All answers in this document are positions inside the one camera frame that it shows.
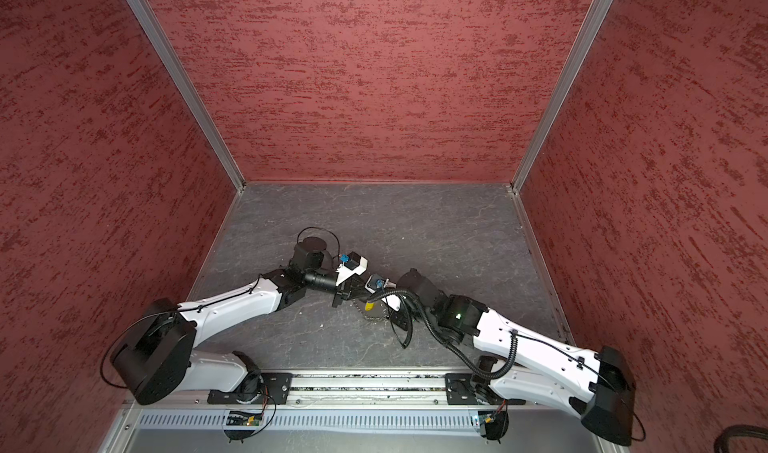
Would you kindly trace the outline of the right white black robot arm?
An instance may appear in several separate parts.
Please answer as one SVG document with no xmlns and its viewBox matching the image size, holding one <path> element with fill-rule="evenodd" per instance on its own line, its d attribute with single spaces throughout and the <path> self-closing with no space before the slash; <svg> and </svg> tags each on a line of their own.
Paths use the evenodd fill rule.
<svg viewBox="0 0 768 453">
<path fill-rule="evenodd" d="M 408 337 L 415 322 L 501 401 L 526 400 L 574 413 L 599 438 L 629 447 L 645 440 L 634 411 L 636 382 L 624 355 L 558 342 L 527 329 L 486 304 L 447 295 L 417 270 L 392 283 L 364 283 L 365 300 L 382 303 Z"/>
</svg>

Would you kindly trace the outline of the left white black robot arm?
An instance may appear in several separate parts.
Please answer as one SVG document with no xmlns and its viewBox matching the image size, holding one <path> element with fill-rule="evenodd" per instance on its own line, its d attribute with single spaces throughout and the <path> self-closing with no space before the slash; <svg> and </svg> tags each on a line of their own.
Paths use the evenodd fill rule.
<svg viewBox="0 0 768 453">
<path fill-rule="evenodd" d="M 366 295 L 368 260 L 350 252 L 330 255 L 326 242 L 300 235 L 287 265 L 261 273 L 247 285 L 197 301 L 153 302 L 107 349 L 110 365 L 141 405 L 182 391 L 234 393 L 248 402 L 258 394 L 261 371 L 246 354 L 200 350 L 214 336 L 257 317 L 281 311 L 316 290 L 340 304 Z"/>
</svg>

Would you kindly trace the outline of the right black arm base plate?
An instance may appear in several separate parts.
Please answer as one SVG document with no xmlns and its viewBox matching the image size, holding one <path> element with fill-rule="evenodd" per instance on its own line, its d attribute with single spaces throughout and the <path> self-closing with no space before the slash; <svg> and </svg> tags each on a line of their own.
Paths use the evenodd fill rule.
<svg viewBox="0 0 768 453">
<path fill-rule="evenodd" d="M 447 373 L 444 376 L 447 403 L 451 406 L 499 407 L 524 406 L 523 399 L 504 400 L 490 389 L 488 380 L 480 380 L 470 373 Z"/>
</svg>

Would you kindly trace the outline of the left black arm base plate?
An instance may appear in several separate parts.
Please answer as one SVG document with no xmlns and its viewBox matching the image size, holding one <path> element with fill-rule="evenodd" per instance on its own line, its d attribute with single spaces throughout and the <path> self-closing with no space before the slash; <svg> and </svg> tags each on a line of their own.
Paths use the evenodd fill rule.
<svg viewBox="0 0 768 453">
<path fill-rule="evenodd" d="M 245 386 L 237 387 L 233 392 L 221 392 L 211 390 L 207 397 L 207 403 L 211 405 L 263 405 L 274 403 L 285 405 L 291 391 L 294 375 L 288 372 L 261 373 L 259 378 L 249 374 L 245 380 Z"/>
</svg>

